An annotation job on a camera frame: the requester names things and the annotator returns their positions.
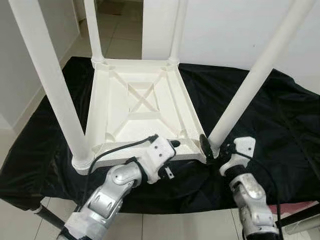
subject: tiled floor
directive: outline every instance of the tiled floor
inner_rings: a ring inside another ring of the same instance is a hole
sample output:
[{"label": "tiled floor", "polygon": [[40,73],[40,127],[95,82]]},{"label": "tiled floor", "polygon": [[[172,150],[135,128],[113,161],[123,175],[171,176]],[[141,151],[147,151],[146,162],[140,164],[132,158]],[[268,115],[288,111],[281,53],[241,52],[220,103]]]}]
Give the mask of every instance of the tiled floor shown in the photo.
[{"label": "tiled floor", "polygon": [[[127,2],[121,16],[98,14],[102,51],[105,57],[141,59],[142,5]],[[74,42],[61,65],[71,56],[90,57],[91,49],[87,23],[80,25],[81,36]],[[16,135],[0,131],[0,160],[2,161]],[[76,205],[69,200],[45,198],[43,205],[66,220]],[[148,215],[119,214],[111,225],[106,240],[241,240],[242,227],[238,210],[226,209],[189,214]],[[45,220],[21,211],[0,200],[1,240],[54,240],[59,230]],[[286,236],[286,240],[316,240],[319,230]]]}]

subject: black tablecloth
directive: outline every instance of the black tablecloth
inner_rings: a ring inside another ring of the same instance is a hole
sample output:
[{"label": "black tablecloth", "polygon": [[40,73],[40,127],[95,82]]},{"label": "black tablecloth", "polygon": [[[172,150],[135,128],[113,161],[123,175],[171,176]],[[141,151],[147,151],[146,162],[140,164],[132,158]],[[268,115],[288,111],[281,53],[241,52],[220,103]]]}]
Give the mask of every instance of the black tablecloth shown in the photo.
[{"label": "black tablecloth", "polygon": [[[179,71],[208,136],[248,71],[230,67],[180,64]],[[89,58],[72,57],[63,74],[83,130],[89,110],[94,70]],[[320,97],[273,70],[226,142],[256,138],[254,158],[271,172],[282,203],[320,199]],[[39,206],[44,196],[80,203],[85,177],[71,166],[72,154],[47,97],[10,149],[0,173],[0,198],[23,210]],[[92,192],[108,167],[96,170]],[[215,165],[195,160],[171,163],[175,178],[143,184],[125,197],[123,212],[170,214],[235,207],[227,181]],[[254,161],[248,164],[276,202],[270,178]]]}]

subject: black cloth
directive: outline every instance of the black cloth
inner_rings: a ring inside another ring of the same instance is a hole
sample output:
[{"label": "black cloth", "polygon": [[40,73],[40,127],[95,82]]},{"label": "black cloth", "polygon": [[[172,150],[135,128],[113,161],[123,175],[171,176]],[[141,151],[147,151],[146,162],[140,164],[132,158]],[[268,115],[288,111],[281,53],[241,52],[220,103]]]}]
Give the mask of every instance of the black cloth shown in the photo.
[{"label": "black cloth", "polygon": [[[247,70],[195,64],[179,65],[197,116],[208,136],[248,74]],[[83,130],[94,70],[89,58],[72,57],[63,74]],[[236,137],[256,138],[254,158],[265,165],[282,203],[320,199],[320,97],[273,70],[224,144]],[[85,177],[71,165],[72,154],[47,97],[10,149],[0,173],[0,198],[23,210],[44,196],[81,202]],[[90,177],[89,192],[101,185],[108,167]],[[247,168],[276,203],[275,188],[259,165]],[[228,182],[215,164],[196,160],[171,163],[172,180],[143,184],[125,197],[128,213],[189,213],[235,207]]]}]

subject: white wall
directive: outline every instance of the white wall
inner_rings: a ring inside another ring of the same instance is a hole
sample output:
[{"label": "white wall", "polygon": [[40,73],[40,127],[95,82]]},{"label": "white wall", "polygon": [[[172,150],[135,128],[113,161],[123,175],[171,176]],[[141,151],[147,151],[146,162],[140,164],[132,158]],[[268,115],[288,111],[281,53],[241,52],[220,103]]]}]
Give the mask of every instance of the white wall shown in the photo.
[{"label": "white wall", "polygon": [[[291,0],[189,0],[180,50],[182,63],[250,69]],[[177,0],[144,0],[142,58],[170,53]],[[320,94],[320,1],[275,68]]]},{"label": "white wall", "polygon": [[[79,34],[72,0],[40,0],[57,56]],[[42,87],[7,0],[0,1],[0,129],[13,128]]]}]

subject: baseboard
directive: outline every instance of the baseboard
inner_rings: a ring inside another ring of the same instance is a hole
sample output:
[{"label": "baseboard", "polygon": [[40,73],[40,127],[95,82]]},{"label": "baseboard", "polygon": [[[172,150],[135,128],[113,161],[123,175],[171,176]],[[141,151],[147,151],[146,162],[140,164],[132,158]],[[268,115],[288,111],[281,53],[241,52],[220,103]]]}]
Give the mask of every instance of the baseboard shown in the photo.
[{"label": "baseboard", "polygon": [[34,94],[33,98],[28,103],[28,105],[25,107],[20,117],[13,125],[12,129],[17,135],[19,135],[21,131],[24,129],[25,125],[29,121],[32,114],[36,111],[37,107],[39,106],[41,100],[44,98],[45,95],[45,90],[41,85],[38,91],[36,91],[36,93]]}]

